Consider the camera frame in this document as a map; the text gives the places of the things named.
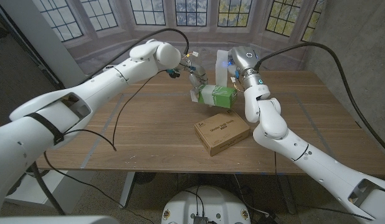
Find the cardboard box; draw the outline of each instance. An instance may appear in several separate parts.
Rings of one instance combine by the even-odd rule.
[[[213,156],[249,135],[249,126],[234,111],[227,110],[194,125],[195,133]]]

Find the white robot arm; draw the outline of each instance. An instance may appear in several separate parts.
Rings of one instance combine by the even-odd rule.
[[[385,181],[344,166],[288,129],[276,98],[253,67],[257,58],[249,47],[234,47],[232,63],[244,79],[245,116],[254,130],[255,141],[291,159],[325,187],[349,212],[371,220],[385,220]],[[371,221],[358,218],[361,223]]]
[[[97,110],[128,85],[151,78],[158,65],[176,68],[181,60],[172,45],[149,40],[130,51],[130,58],[73,88],[38,96],[10,115],[0,127],[0,208],[4,198],[25,170],[47,148],[61,147],[83,129]]]

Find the window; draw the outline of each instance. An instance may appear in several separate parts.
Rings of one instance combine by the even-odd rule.
[[[311,36],[313,35],[313,32],[315,31],[318,18],[320,17],[321,11],[323,10],[324,0],[317,0],[315,10],[313,11],[313,14],[311,15],[310,21],[307,24],[305,34],[302,37],[302,41],[310,41]]]
[[[166,25],[162,0],[130,0],[137,25]]]
[[[108,0],[80,1],[96,31],[118,26]]]
[[[207,0],[176,0],[178,26],[206,26]]]
[[[83,35],[65,0],[33,0],[33,2],[61,42]]]
[[[251,0],[220,0],[219,27],[246,27]]]
[[[266,30],[289,37],[301,5],[302,0],[274,0]]]

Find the backdrop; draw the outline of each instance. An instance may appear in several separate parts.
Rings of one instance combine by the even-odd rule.
[[[324,0],[33,0],[85,74],[92,73],[136,39],[165,27],[183,31],[194,58],[214,70],[217,50],[248,45],[260,56],[309,41]],[[154,37],[182,50],[184,39]],[[264,63],[263,69],[298,70],[306,48]],[[122,56],[116,62],[128,57]]]

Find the black cable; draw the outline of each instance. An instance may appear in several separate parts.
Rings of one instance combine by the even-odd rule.
[[[159,71],[157,74],[161,73],[161,72],[165,72],[166,70],[161,70]],[[152,79],[155,77],[155,75],[151,78],[149,78],[127,101],[126,103],[122,106],[122,108],[120,109],[119,113],[118,113],[118,117],[116,117],[116,122],[115,122],[115,127],[113,128],[113,134],[112,134],[112,146],[115,145],[115,132],[116,132],[116,126],[118,126],[118,121],[119,121],[119,117],[120,117],[120,114],[122,113],[123,109],[125,108],[126,104],[129,103],[129,101],[131,99],[133,99],[133,97],[135,97],[135,95]]]
[[[200,197],[198,194],[195,194],[194,192],[191,192],[191,191],[189,191],[189,190],[183,190],[183,191],[192,193],[193,195],[197,196],[197,197],[200,199],[201,204],[202,204],[202,216],[204,216],[204,202],[202,202],[201,197]]]
[[[331,209],[331,208],[322,208],[322,207],[315,207],[315,206],[310,206],[310,205],[302,205],[302,204],[299,204],[299,203],[296,203],[295,205],[301,206],[301,207],[306,207],[306,208],[315,208],[315,209],[326,210],[326,211],[331,211],[331,212],[338,212],[338,213],[352,215],[352,216],[356,216],[356,217],[359,217],[359,218],[363,218],[365,220],[372,221],[372,219],[364,217],[362,215],[358,215],[358,214],[354,214],[354,213],[350,213],[350,212],[344,212],[344,211],[340,211],[340,210],[335,210],[335,209]]]
[[[43,153],[43,155],[44,155],[44,159],[45,159],[46,163],[47,163],[47,164],[49,165],[49,167],[50,167],[51,169],[53,169],[54,171],[56,171],[56,172],[58,172],[58,173],[60,173],[60,174],[62,174],[62,175],[64,175],[64,176],[66,176],[66,177],[68,177],[68,178],[71,178],[72,180],[74,180],[74,181],[76,181],[76,182],[79,182],[79,183],[81,183],[81,184],[84,184],[84,185],[93,187],[94,189],[98,190],[101,194],[103,194],[104,196],[106,196],[107,198],[109,198],[111,201],[113,201],[113,202],[117,203],[118,205],[120,205],[122,208],[124,208],[124,209],[126,209],[127,211],[131,212],[132,214],[134,214],[134,215],[136,215],[136,216],[139,216],[139,217],[141,217],[141,218],[144,218],[145,220],[148,220],[148,221],[150,221],[152,224],[154,224],[154,222],[151,221],[150,219],[145,218],[145,217],[143,217],[142,215],[136,214],[136,213],[133,212],[132,210],[126,208],[125,206],[123,206],[121,203],[119,203],[119,202],[116,201],[115,199],[111,198],[111,196],[107,195],[103,190],[99,189],[98,187],[96,187],[96,186],[94,186],[94,185],[92,185],[92,184],[83,182],[83,181],[81,181],[81,180],[78,180],[78,179],[76,179],[75,177],[72,177],[72,176],[70,176],[70,175],[68,175],[68,174],[65,174],[65,173],[59,171],[57,168],[55,168],[55,167],[50,163],[49,158],[47,158],[47,154],[46,154],[45,152]]]
[[[44,181],[42,179],[42,176],[41,176],[41,174],[39,172],[39,168],[37,168],[36,162],[33,162],[33,164],[31,165],[31,169],[33,170],[33,174],[34,174],[34,177],[37,180],[37,183],[39,184],[39,186],[41,187],[41,189],[43,190],[44,194],[47,196],[47,198],[49,199],[49,201],[51,202],[53,207],[56,209],[56,211],[60,215],[66,215],[65,212],[62,210],[62,208],[61,208],[60,204],[58,203],[58,201],[51,194],[50,190],[47,188],[46,184],[44,183]]]
[[[281,182],[280,182],[279,176],[276,175],[276,178],[277,178],[277,183],[278,183],[278,189],[279,189],[280,191],[282,191],[282,190],[281,190]],[[360,217],[360,218],[363,218],[363,219],[372,221],[372,219],[370,219],[370,218],[367,218],[367,217],[364,217],[364,216],[361,216],[361,215],[357,215],[357,214],[354,214],[354,213],[350,213],[350,212],[344,212],[344,211],[341,211],[341,210],[335,210],[335,209],[331,209],[331,208],[322,208],[322,207],[315,207],[315,206],[310,206],[310,205],[304,205],[304,204],[300,204],[300,203],[295,203],[294,200],[289,200],[289,199],[286,199],[285,197],[283,197],[282,199],[283,199],[284,201],[286,201],[286,202],[294,203],[296,206],[301,206],[301,207],[306,207],[306,208],[315,208],[315,209],[326,210],[326,211],[331,211],[331,212],[338,212],[338,213],[347,214],[347,215],[352,215],[352,216],[356,216],[356,217]]]
[[[74,133],[74,132],[76,132],[76,131],[86,131],[86,132],[88,132],[88,133],[93,133],[93,134],[95,134],[95,135],[100,136],[101,138],[103,138],[104,140],[106,140],[106,141],[112,146],[113,150],[116,152],[116,147],[110,142],[110,140],[108,140],[105,136],[103,136],[103,135],[101,135],[101,134],[99,134],[99,133],[97,133],[97,132],[95,132],[95,131],[91,131],[91,130],[87,130],[87,129],[76,129],[76,130],[68,131],[68,132],[66,132],[64,135],[70,134],[70,133]]]
[[[155,34],[159,34],[159,33],[162,33],[162,32],[165,32],[165,31],[174,31],[174,32],[178,32],[179,34],[181,34],[184,39],[186,40],[186,48],[184,49],[184,54],[187,55],[188,54],[188,48],[189,48],[189,42],[188,42],[188,38],[186,36],[186,34],[184,34],[183,32],[181,32],[180,30],[177,30],[177,29],[173,29],[173,28],[165,28],[165,29],[160,29],[160,30],[157,30],[155,32],[152,32],[148,35],[145,35],[144,37],[138,39],[136,42],[134,42],[132,45],[130,45],[127,49],[125,50],[122,50],[119,54],[115,55],[113,58],[111,58],[111,60],[109,60],[109,62],[107,62],[105,65],[101,66],[99,69],[97,69],[95,72],[93,72],[91,75],[89,75],[88,77],[86,77],[83,81],[81,81],[79,83],[82,84],[84,83],[85,81],[91,79],[95,74],[97,74],[98,72],[101,72],[108,64],[111,64],[112,62],[114,62],[116,59],[118,59],[119,57],[121,57],[124,53],[126,53],[127,51],[129,51],[130,49],[132,49],[134,46],[136,46],[138,43],[140,43],[141,41],[155,35]]]
[[[195,191],[195,201],[197,203],[197,215],[198,215],[198,189],[199,189],[199,184],[198,184],[197,190]]]
[[[297,45],[293,45],[291,47],[287,47],[285,49],[282,49],[282,50],[279,50],[279,51],[276,51],[274,53],[271,53],[269,54],[268,56],[265,56],[263,58],[261,58],[255,65],[254,67],[254,70],[258,71],[259,70],[259,67],[260,65],[262,64],[263,61],[273,57],[273,56],[276,56],[278,54],[281,54],[281,53],[284,53],[284,52],[287,52],[289,50],[292,50],[292,49],[296,49],[296,48],[299,48],[299,47],[304,47],[304,46],[315,46],[315,47],[319,47],[321,49],[324,49],[326,50],[328,53],[330,53],[330,55],[333,57],[335,63],[336,63],[336,66],[338,67],[338,70],[340,72],[340,75],[341,75],[341,78],[342,78],[342,82],[343,82],[343,85],[345,86],[345,90],[346,92],[348,93],[348,96],[349,96],[349,100],[351,102],[351,104],[353,105],[353,108],[354,110],[356,110],[357,114],[359,115],[360,119],[363,121],[364,125],[368,128],[369,132],[374,136],[374,138],[377,140],[378,143],[380,143],[380,145],[382,145],[382,147],[385,149],[385,142],[378,136],[378,134],[375,132],[375,130],[371,127],[371,125],[368,123],[368,121],[366,120],[366,118],[364,117],[364,115],[361,113],[359,107],[357,106],[354,98],[353,98],[353,95],[352,95],[352,92],[350,91],[350,87],[348,85],[348,82],[346,81],[346,76],[345,76],[345,73],[343,71],[343,68],[342,68],[342,65],[341,65],[341,62],[340,60],[338,59],[338,57],[336,56],[335,52],[332,51],[329,47],[323,45],[323,44],[319,44],[319,43],[314,43],[314,42],[306,42],[306,43],[302,43],[302,44],[297,44]]]

